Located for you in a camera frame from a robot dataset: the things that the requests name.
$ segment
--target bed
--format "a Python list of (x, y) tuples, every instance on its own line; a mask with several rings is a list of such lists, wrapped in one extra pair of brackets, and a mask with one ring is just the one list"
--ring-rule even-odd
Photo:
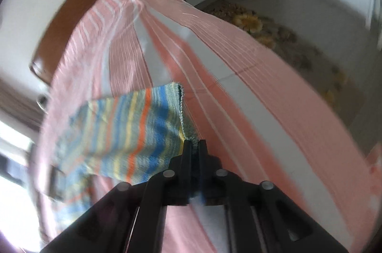
[[(57, 235), (47, 196), (51, 160), (69, 117), (88, 100), (172, 81), (184, 86), (185, 112), (226, 169), (249, 182), (274, 182), (349, 252), (360, 252), (373, 235), (382, 196), (379, 148), (363, 157), (292, 68), (182, 0), (67, 0), (31, 70), (51, 85), (32, 175), (50, 239)], [(94, 177), (95, 200), (114, 185)], [(206, 217), (197, 201), (168, 207), (163, 252), (226, 252)]]

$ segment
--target blue stripe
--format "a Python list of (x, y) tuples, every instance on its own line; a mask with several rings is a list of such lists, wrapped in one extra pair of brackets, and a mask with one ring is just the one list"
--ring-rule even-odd
[(147, 181), (149, 177), (155, 172), (159, 163), (158, 157), (163, 153), (166, 146), (166, 120), (169, 114), (169, 103), (167, 102), (166, 88), (161, 86), (158, 88), (158, 105), (156, 106), (155, 112), (155, 126), (154, 128), (154, 142), (156, 144), (154, 151), (149, 157), (149, 167), (148, 170), (143, 175), (143, 182)]
[(120, 135), (120, 121), (122, 115), (122, 108), (124, 106), (124, 101), (126, 100), (126, 95), (123, 95), (119, 98), (117, 109), (115, 110), (114, 117), (110, 118), (112, 120), (112, 128), (111, 128), (111, 146), (110, 151), (101, 161), (101, 174), (106, 177), (110, 177), (113, 174), (113, 160), (115, 156), (115, 151), (118, 149), (118, 139)]
[(88, 109), (89, 109), (89, 104), (92, 102), (87, 103), (86, 105), (83, 105), (79, 111), (77, 112), (76, 115), (74, 115), (70, 119), (70, 125), (71, 128), (68, 133), (64, 134), (63, 141), (64, 144), (66, 145), (66, 152), (63, 153), (62, 157), (60, 158), (60, 161), (58, 163), (58, 168), (61, 169), (62, 164), (65, 162), (65, 159), (71, 155), (73, 151), (77, 150), (77, 147), (80, 145), (81, 141), (83, 140), (83, 135), (85, 131), (85, 125), (88, 122)]
[[(118, 127), (116, 127), (116, 131), (119, 135), (118, 139), (116, 140), (117, 142), (117, 146), (116, 146), (116, 149), (119, 151), (123, 151), (123, 152), (126, 152), (126, 148), (124, 147), (125, 146), (125, 141), (126, 141), (126, 126), (127, 126), (127, 120), (128, 120), (128, 117), (129, 117), (129, 109), (130, 109), (130, 104), (131, 104), (131, 97), (132, 95), (128, 94), (128, 95), (124, 95), (121, 97), (121, 99), (123, 99), (123, 101), (121, 102), (122, 103), (122, 106), (121, 106), (121, 116), (120, 116), (120, 123), (118, 125)], [(119, 153), (115, 153), (113, 154), (113, 156), (111, 156), (111, 161), (110, 161), (110, 166), (109, 166), (109, 174), (108, 176), (109, 177), (115, 177), (115, 174), (114, 174), (114, 164), (116, 163), (116, 159), (115, 159), (115, 156), (118, 155)], [(123, 160), (124, 158), (126, 157), (126, 155), (123, 155), (120, 160)]]
[(105, 109), (105, 101), (104, 100), (98, 100), (97, 105), (98, 105), (98, 112), (95, 116), (95, 127), (93, 129), (94, 131), (93, 131), (93, 136), (92, 136), (92, 144), (91, 144), (90, 149), (89, 149), (89, 154), (90, 153), (93, 154), (95, 152), (95, 150), (97, 149), (99, 124), (102, 121), (102, 116), (103, 116), (104, 109)]
[(65, 205), (60, 211), (58, 211), (58, 219), (70, 219), (73, 217), (73, 214), (79, 213), (80, 215), (84, 214), (91, 207), (90, 196), (82, 196), (81, 199), (76, 200), (75, 202)]

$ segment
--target wooden headboard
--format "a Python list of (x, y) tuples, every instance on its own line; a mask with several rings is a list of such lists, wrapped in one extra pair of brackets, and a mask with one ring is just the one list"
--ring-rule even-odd
[(85, 12), (97, 0), (66, 0), (49, 24), (36, 49), (30, 70), (50, 85), (69, 38)]

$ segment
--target orange stripe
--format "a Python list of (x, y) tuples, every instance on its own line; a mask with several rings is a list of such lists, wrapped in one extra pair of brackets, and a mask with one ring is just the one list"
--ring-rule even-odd
[[(212, 145), (209, 147), (211, 154), (218, 156), (225, 168), (240, 174), (238, 166), (233, 162), (230, 154), (224, 150), (225, 146), (222, 143), (224, 140), (248, 175), (249, 179), (247, 180), (253, 183), (259, 183), (263, 180), (274, 181), (300, 207), (305, 211), (309, 211), (294, 182), (282, 170), (270, 149), (252, 129), (252, 125), (232, 98), (217, 84), (215, 78), (195, 56), (188, 43), (180, 39), (160, 21), (156, 20), (155, 17), (148, 15), (146, 10), (141, 13), (141, 20), (163, 61), (169, 66), (172, 78), (183, 84), (186, 93), (185, 103), (192, 110), (199, 131)], [(186, 56), (179, 51), (176, 45), (181, 46)], [(181, 62), (188, 78), (173, 59), (173, 56), (178, 62)], [(209, 96), (204, 89), (203, 83), (211, 92), (213, 98), (217, 100), (217, 104), (220, 104), (225, 110), (228, 117)], [(192, 91), (191, 84), (197, 91), (196, 95), (201, 101), (200, 103), (195, 99), (194, 95), (191, 96), (191, 99), (187, 97), (187, 92)], [(205, 111), (201, 109), (200, 104), (204, 106)], [(213, 118), (213, 124), (219, 131), (220, 136), (208, 123), (206, 115)], [(268, 177), (260, 171), (263, 167), (266, 169)]]
[[(279, 57), (231, 24), (186, 4), (172, 2), (173, 8), (169, 9), (169, 0), (146, 1), (192, 30), (237, 73), (299, 146), (356, 236), (360, 219), (368, 209), (370, 188), (365, 183), (375, 177), (367, 173), (351, 136), (320, 97)], [(244, 71), (245, 65), (254, 68)]]
[(131, 182), (131, 177), (133, 176), (134, 169), (135, 169), (135, 156), (143, 149), (143, 147), (145, 145), (146, 119), (147, 119), (147, 115), (149, 113), (150, 105), (151, 105), (151, 88), (148, 88), (148, 89), (146, 89), (145, 104), (143, 107), (141, 120), (139, 122), (139, 136), (138, 136), (138, 141), (137, 141), (137, 148), (127, 159), (129, 167), (127, 170), (126, 181), (129, 183)]
[(69, 200), (65, 200), (63, 203), (58, 203), (57, 204), (57, 210), (60, 211), (63, 208), (69, 206), (70, 204), (75, 203), (76, 201), (83, 199), (85, 196), (89, 196), (90, 198), (92, 198), (93, 193), (94, 193), (93, 187), (87, 186), (82, 192), (73, 196)]
[(373, 210), (367, 209), (363, 215), (358, 221), (359, 229), (354, 237), (349, 253), (363, 252), (365, 245), (371, 240), (370, 238), (373, 235), (373, 231), (375, 231), (375, 227), (379, 227), (373, 224), (376, 222), (376, 214)]

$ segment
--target rug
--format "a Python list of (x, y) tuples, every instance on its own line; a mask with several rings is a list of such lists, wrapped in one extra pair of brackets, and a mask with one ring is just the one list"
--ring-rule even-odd
[(321, 95), (345, 126), (350, 126), (365, 97), (346, 73), (316, 46), (273, 19), (239, 4), (217, 0), (203, 11), (240, 27), (273, 50)]

